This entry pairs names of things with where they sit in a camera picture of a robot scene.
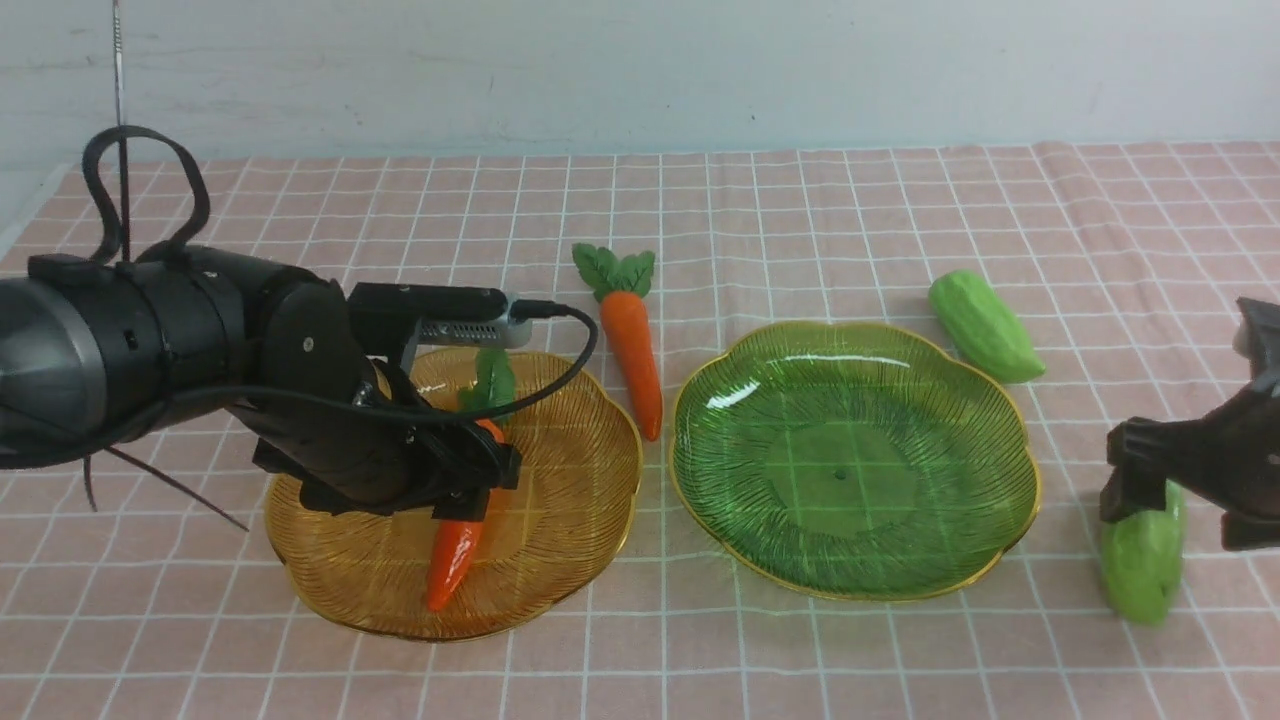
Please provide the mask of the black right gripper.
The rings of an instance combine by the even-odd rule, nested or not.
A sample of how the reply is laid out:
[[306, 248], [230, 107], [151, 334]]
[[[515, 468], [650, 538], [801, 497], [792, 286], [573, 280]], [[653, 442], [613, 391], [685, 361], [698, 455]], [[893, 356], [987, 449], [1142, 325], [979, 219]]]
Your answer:
[[1171, 480], [1222, 510], [1226, 551], [1279, 544], [1279, 306], [1240, 297], [1251, 380], [1201, 418], [1156, 421], [1133, 416], [1107, 434], [1111, 475], [1100, 519], [1115, 524], [1167, 509]]

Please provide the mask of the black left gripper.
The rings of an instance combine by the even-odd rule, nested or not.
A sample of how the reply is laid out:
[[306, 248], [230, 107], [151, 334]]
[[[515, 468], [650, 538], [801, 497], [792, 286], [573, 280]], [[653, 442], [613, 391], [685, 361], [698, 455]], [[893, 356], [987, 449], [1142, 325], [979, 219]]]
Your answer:
[[499, 425], [448, 421], [419, 395], [396, 363], [412, 325], [396, 327], [369, 355], [338, 284], [274, 290], [251, 322], [253, 392], [230, 414], [257, 436], [253, 462], [297, 479], [310, 511], [481, 521], [494, 491], [518, 488], [522, 455]]

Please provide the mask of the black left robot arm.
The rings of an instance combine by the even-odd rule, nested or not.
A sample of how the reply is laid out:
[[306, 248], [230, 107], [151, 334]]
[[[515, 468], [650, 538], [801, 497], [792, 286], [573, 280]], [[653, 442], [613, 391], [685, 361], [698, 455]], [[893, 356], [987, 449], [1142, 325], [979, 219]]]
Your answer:
[[197, 247], [105, 266], [38, 255], [3, 282], [3, 466], [72, 462], [227, 410], [253, 462], [339, 515], [476, 520], [518, 450], [449, 419], [410, 379], [419, 345], [467, 345], [498, 290], [358, 283]]

